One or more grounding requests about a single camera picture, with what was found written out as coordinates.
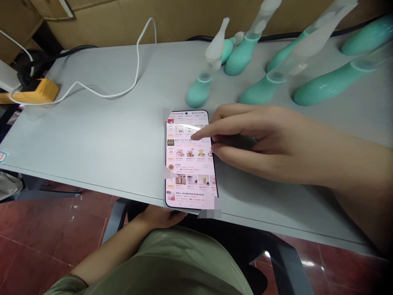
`white cable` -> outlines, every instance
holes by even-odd
[[[71,87],[65,92],[65,94],[63,95],[62,98],[60,98],[60,99],[58,99],[58,100],[56,100],[56,101],[54,101],[54,102],[47,102],[47,103],[35,104],[35,103],[19,102],[19,101],[13,99],[12,95],[20,88],[21,85],[19,85],[18,87],[16,87],[13,91],[11,91],[11,92],[9,93],[9,98],[10,98],[10,100],[12,100],[12,101],[15,102],[15,103],[24,104],[24,105],[47,105],[47,104],[56,104],[56,103],[59,103],[59,102],[61,102],[62,100],[64,100],[64,99],[67,97],[67,95],[70,93],[71,89],[74,88],[74,86],[77,85],[77,84],[81,85],[81,86],[84,87],[85,89],[89,90],[90,92],[93,92],[94,94],[96,94],[96,95],[98,95],[98,96],[100,96],[100,97],[102,97],[102,98],[113,98],[113,97],[117,97],[117,96],[121,96],[121,95],[123,95],[123,94],[126,94],[127,92],[131,91],[131,90],[135,87],[136,82],[138,81],[138,75],[139,75],[139,42],[140,42],[140,40],[142,39],[143,35],[145,34],[145,31],[146,31],[146,29],[147,29],[147,27],[148,27],[150,21],[153,21],[153,25],[154,25],[154,43],[155,43],[155,44],[157,43],[156,22],[154,21],[154,18],[149,18],[148,21],[147,21],[147,23],[146,23],[146,25],[145,25],[145,27],[144,27],[144,29],[143,29],[143,31],[142,31],[142,33],[140,34],[140,36],[139,36],[139,38],[138,38],[138,41],[136,42],[136,55],[137,55],[137,58],[138,58],[138,59],[137,59],[137,66],[136,66],[136,73],[135,73],[134,84],[132,84],[132,86],[131,86],[130,88],[128,88],[128,89],[126,89],[126,90],[124,90],[124,91],[122,91],[122,92],[120,92],[120,93],[117,93],[117,94],[104,95],[104,94],[100,94],[100,93],[98,93],[98,92],[96,92],[96,91],[90,89],[89,87],[87,87],[86,85],[83,85],[83,84],[82,84],[81,82],[79,82],[79,81],[75,81],[75,82],[71,85]]]
[[[26,48],[24,48],[24,47],[23,47],[22,45],[20,45],[15,39],[13,39],[10,35],[4,33],[2,30],[0,30],[0,33],[2,33],[4,36],[6,36],[8,39],[10,39],[12,42],[14,42],[14,43],[15,43],[16,45],[18,45],[20,48],[22,48],[23,51],[26,52],[26,54],[29,56],[30,61],[33,61],[32,55],[30,54],[30,52],[27,51]],[[31,69],[31,71],[30,71],[30,76],[32,76],[33,73],[34,73],[34,67],[32,67],[32,69]]]

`sticker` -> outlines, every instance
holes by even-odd
[[[8,154],[0,151],[0,163],[4,162],[5,158],[7,158]]]

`gray table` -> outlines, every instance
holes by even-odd
[[[391,77],[388,68],[355,83],[344,94],[313,107],[301,107],[290,94],[298,85],[352,59],[338,52],[345,37],[331,38],[310,66],[283,85],[271,104],[384,145],[392,145]],[[222,68],[204,106],[210,115],[265,74],[268,60],[288,42],[258,44],[239,76]],[[207,43],[141,45],[136,87],[117,99],[76,88],[58,105],[27,107],[0,150],[9,153],[5,169],[103,193],[164,203],[163,107],[189,109],[185,95],[201,70]],[[133,83],[135,46],[97,48],[57,60],[47,77],[61,85],[59,97],[79,80],[101,93],[117,93]],[[329,198],[307,186],[270,182],[216,162],[222,219],[346,249],[369,252],[359,231]]]

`phone screen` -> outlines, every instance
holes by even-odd
[[[205,191],[218,197],[211,139],[190,138],[208,124],[205,110],[173,111],[166,121],[165,165],[178,175],[165,180],[169,207],[203,209]]]

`olive green shirt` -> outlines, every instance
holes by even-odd
[[[173,227],[156,229],[138,252],[101,281],[86,286],[67,275],[45,295],[252,295],[242,271],[215,239]]]

